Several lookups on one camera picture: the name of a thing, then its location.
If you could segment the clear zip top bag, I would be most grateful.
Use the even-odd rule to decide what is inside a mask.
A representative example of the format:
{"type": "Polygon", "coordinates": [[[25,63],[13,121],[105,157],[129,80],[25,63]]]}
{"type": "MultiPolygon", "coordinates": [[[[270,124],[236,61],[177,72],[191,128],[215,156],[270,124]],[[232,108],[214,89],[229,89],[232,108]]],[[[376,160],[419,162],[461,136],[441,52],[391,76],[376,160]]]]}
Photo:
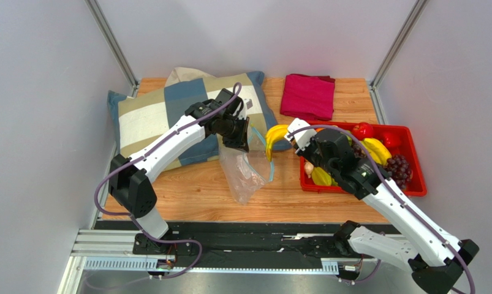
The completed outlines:
{"type": "Polygon", "coordinates": [[[267,142],[255,127],[248,127],[247,143],[247,153],[219,145],[219,163],[233,199],[241,205],[274,178],[274,162],[265,152],[267,142]]]}

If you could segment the large yellow banana bunch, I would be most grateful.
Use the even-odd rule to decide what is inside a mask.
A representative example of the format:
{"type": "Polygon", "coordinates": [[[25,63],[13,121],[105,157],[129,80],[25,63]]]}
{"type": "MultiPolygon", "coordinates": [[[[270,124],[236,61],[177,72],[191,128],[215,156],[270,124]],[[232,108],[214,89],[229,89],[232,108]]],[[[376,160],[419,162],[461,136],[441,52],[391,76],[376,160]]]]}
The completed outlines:
{"type": "Polygon", "coordinates": [[[285,140],[285,136],[288,132],[288,124],[278,124],[269,129],[265,135],[265,154],[269,162],[272,161],[274,144],[285,140]]]}

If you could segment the purple grape bunch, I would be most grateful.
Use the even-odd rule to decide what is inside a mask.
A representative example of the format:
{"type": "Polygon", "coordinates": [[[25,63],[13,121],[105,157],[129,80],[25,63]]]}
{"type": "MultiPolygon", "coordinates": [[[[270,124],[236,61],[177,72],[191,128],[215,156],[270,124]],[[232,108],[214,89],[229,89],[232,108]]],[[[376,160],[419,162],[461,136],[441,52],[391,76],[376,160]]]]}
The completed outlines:
{"type": "Polygon", "coordinates": [[[401,154],[395,154],[389,158],[385,158],[384,162],[379,158],[378,153],[372,150],[369,146],[365,146],[369,151],[369,155],[377,165],[384,168],[389,176],[397,183],[401,190],[407,190],[408,184],[412,181],[413,172],[410,163],[406,157],[401,154]]]}

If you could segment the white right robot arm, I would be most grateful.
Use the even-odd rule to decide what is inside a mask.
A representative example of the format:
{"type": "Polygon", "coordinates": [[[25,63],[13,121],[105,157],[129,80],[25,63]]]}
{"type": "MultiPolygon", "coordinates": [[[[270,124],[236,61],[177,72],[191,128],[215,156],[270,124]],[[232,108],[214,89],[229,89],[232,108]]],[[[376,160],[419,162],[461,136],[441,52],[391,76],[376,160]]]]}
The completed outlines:
{"type": "Polygon", "coordinates": [[[359,254],[370,255],[407,273],[426,293],[455,291],[462,275],[470,293],[477,288],[469,269],[479,252],[470,239],[458,239],[412,203],[363,143],[347,131],[299,122],[285,138],[296,155],[327,172],[345,192],[374,208],[405,237],[399,242],[346,222],[336,236],[359,254]]]}

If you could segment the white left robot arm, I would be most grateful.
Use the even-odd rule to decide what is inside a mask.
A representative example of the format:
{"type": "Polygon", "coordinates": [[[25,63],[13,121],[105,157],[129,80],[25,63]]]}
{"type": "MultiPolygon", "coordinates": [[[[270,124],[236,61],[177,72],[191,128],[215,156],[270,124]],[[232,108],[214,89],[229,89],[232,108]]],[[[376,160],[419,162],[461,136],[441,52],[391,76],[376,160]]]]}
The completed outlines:
{"type": "Polygon", "coordinates": [[[249,152],[249,102],[239,97],[241,83],[233,89],[221,89],[217,98],[192,104],[170,130],[148,146],[125,157],[115,156],[107,176],[108,192],[136,223],[141,232],[155,243],[169,227],[156,208],[153,182],[174,160],[212,135],[220,135],[226,148],[249,152]]]}

